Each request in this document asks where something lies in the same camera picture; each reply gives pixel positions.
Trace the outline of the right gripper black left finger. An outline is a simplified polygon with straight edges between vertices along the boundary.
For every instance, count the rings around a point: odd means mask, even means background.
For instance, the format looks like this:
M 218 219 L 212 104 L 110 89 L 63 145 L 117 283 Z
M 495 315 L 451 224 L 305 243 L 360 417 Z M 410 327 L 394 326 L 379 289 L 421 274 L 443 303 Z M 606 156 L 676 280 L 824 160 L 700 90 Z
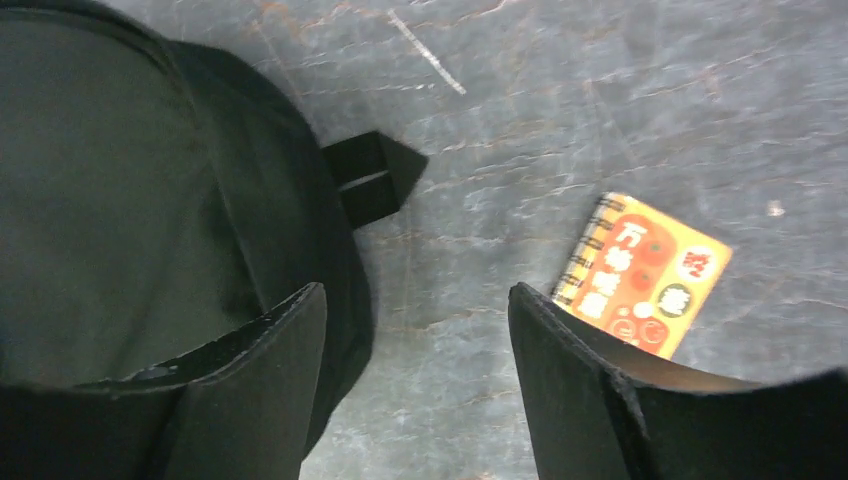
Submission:
M 295 479 L 325 336 L 318 283 L 123 381 L 3 385 L 5 479 Z

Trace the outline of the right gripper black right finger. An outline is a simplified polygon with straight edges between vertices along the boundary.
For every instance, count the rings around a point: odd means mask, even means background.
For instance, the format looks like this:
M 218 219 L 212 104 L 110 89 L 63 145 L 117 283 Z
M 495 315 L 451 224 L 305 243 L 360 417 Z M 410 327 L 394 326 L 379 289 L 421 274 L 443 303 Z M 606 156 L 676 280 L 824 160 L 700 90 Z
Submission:
M 646 353 L 527 284 L 508 322 L 542 479 L 843 479 L 847 371 L 759 385 Z

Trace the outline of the black student backpack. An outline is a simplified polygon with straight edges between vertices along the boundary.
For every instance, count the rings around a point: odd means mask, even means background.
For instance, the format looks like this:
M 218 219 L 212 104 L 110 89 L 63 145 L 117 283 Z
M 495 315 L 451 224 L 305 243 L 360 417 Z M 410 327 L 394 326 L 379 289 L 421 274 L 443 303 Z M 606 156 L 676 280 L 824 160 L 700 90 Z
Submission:
M 327 337 L 312 449 L 368 363 L 354 231 L 427 158 L 378 131 L 321 146 L 236 55 L 96 1 L 1 5 L 1 378 L 128 377 L 316 282 Z

